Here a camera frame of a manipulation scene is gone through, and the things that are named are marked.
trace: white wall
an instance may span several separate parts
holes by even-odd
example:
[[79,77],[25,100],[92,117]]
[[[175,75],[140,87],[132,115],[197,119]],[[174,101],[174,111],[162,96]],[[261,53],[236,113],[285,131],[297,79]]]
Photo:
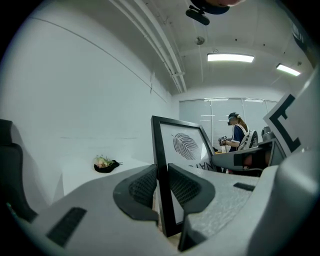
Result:
[[23,147],[35,211],[54,201],[72,161],[153,163],[151,116],[178,118],[172,80],[140,32],[109,1],[75,3],[39,8],[2,63],[0,118],[13,121]]

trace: desk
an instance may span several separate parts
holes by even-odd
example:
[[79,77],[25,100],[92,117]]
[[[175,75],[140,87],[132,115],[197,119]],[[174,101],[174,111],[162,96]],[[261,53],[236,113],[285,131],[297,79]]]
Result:
[[86,182],[103,178],[106,176],[112,176],[115,174],[119,174],[121,172],[137,168],[143,166],[149,166],[151,163],[142,162],[133,158],[120,159],[122,165],[115,168],[110,173],[100,173],[94,169],[94,162],[88,162],[83,159],[75,159],[67,164],[65,164],[62,168],[62,182],[63,182],[63,192],[66,196],[71,191],[80,187],[82,184]]

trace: ceiling light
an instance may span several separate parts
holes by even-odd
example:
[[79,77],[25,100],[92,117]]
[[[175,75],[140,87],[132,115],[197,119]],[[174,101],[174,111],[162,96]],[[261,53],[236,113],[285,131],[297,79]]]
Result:
[[259,102],[259,103],[261,103],[261,102],[264,102],[264,100],[261,100],[261,99],[249,99],[249,98],[247,98],[247,99],[245,100],[245,102]]
[[208,53],[208,62],[231,61],[231,62],[249,62],[254,60],[254,56],[235,54],[235,53]]
[[294,69],[292,69],[290,67],[284,66],[282,64],[278,64],[278,66],[276,66],[276,69],[277,70],[282,70],[282,71],[287,72],[287,73],[290,73],[290,74],[292,74],[294,76],[299,76],[301,74],[300,72],[298,72],[298,71],[296,71],[296,70],[294,70]]
[[229,100],[228,98],[208,98],[205,99],[205,102],[220,102],[220,101],[227,101]]

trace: security camera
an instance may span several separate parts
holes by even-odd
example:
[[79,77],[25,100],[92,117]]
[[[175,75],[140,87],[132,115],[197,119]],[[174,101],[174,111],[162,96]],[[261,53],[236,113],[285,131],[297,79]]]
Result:
[[196,20],[197,22],[200,22],[201,24],[203,24],[205,26],[210,24],[210,20],[206,16],[204,16],[205,12],[200,9],[195,8],[192,5],[189,6],[189,10],[187,10],[185,12],[185,14],[188,17]]
[[187,10],[185,14],[191,19],[194,19],[205,26],[210,24],[210,20],[206,16],[204,16],[205,13],[221,15],[225,14],[230,9],[229,6],[214,6],[210,3],[207,3],[205,0],[191,0],[191,2],[196,7],[190,5],[189,10]]

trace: flower arrangement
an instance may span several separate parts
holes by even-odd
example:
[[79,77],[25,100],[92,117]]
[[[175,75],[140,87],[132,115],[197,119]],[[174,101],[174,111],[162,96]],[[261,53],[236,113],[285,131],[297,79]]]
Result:
[[107,157],[104,157],[103,155],[97,155],[94,158],[94,164],[98,167],[98,168],[106,168],[111,166],[114,163],[114,161],[109,160]]

